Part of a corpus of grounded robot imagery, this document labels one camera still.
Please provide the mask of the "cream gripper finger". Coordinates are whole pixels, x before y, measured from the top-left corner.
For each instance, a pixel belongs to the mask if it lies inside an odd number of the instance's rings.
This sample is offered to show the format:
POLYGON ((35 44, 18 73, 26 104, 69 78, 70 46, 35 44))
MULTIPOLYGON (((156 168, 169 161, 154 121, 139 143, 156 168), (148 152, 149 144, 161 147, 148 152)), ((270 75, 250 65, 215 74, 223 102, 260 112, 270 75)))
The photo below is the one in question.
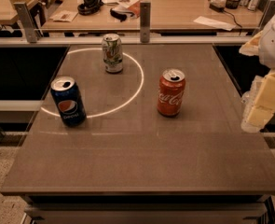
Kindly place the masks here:
POLYGON ((256 76, 241 99, 245 103, 241 128, 247 133, 259 132, 275 114, 275 70, 256 76))
POLYGON ((262 32, 258 32, 256 35, 254 35, 248 42, 241 46, 239 53, 245 56, 257 56, 261 35, 262 32))

